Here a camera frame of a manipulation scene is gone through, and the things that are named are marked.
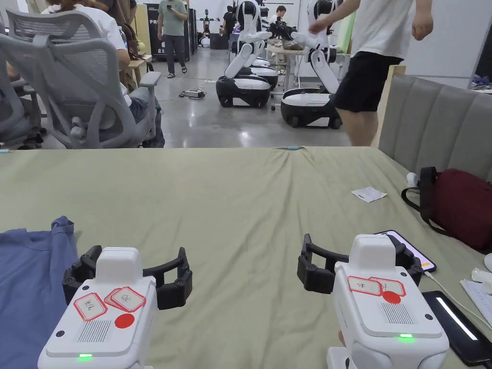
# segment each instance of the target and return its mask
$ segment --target speaker grille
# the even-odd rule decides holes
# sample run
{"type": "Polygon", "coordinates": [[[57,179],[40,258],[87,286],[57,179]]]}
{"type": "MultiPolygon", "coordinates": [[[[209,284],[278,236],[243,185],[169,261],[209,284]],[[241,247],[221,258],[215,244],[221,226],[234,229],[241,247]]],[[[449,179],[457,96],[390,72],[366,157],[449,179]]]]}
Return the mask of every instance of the speaker grille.
{"type": "Polygon", "coordinates": [[[381,309],[385,314],[386,323],[415,324],[404,304],[382,303],[381,309]]]}
{"type": "Polygon", "coordinates": [[[86,322],[77,342],[104,342],[111,320],[95,319],[86,322]]]}

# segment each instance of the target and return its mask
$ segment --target black shorts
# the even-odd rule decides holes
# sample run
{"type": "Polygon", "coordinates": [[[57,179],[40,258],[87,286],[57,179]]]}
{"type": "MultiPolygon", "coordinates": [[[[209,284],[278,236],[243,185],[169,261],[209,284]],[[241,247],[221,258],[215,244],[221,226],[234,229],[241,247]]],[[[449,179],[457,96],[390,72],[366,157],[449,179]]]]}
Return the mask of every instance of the black shorts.
{"type": "Polygon", "coordinates": [[[333,103],[337,109],[350,112],[375,112],[381,100],[390,65],[401,58],[359,51],[351,60],[333,103]]]}

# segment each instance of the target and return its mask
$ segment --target white paper scrap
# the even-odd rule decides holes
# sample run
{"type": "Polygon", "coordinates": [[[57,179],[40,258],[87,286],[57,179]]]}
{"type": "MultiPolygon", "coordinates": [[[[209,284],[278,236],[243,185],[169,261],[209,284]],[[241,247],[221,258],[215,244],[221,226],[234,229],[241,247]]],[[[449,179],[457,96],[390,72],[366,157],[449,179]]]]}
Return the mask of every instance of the white paper scrap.
{"type": "Polygon", "coordinates": [[[352,193],[367,203],[382,199],[387,195],[387,193],[383,193],[372,187],[357,189],[352,191],[352,193]]]}

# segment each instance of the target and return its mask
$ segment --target power strip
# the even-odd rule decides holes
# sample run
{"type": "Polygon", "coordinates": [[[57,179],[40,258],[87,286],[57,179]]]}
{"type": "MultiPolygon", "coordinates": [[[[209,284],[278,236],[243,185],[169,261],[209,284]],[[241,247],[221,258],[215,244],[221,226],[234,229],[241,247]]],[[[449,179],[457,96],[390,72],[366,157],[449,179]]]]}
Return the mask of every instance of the power strip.
{"type": "Polygon", "coordinates": [[[192,90],[192,91],[183,91],[180,94],[180,97],[193,97],[193,98],[203,98],[205,94],[201,90],[192,90]]]}

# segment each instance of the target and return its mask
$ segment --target cable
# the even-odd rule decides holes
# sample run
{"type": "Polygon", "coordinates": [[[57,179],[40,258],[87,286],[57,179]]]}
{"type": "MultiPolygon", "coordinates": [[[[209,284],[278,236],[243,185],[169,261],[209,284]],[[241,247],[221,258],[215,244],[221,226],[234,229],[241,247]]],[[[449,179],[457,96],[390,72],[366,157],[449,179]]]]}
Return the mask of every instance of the cable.
{"type": "Polygon", "coordinates": [[[465,309],[466,311],[468,311],[470,314],[472,314],[475,318],[477,318],[478,320],[480,320],[482,323],[485,324],[485,326],[490,329],[492,331],[492,327],[489,325],[488,322],[486,322],[484,319],[482,319],[481,317],[479,317],[477,314],[475,314],[474,312],[472,312],[470,309],[468,309],[467,307],[465,307],[462,303],[460,303],[458,300],[456,300],[453,295],[451,295],[451,293],[449,293],[449,291],[444,288],[444,286],[437,280],[434,278],[434,276],[432,274],[430,274],[429,272],[424,272],[424,274],[426,275],[426,277],[432,279],[435,283],[437,283],[437,285],[439,287],[442,288],[442,290],[444,291],[444,293],[446,295],[448,295],[448,297],[453,300],[456,304],[458,304],[460,307],[462,307],[463,309],[465,309]]]}

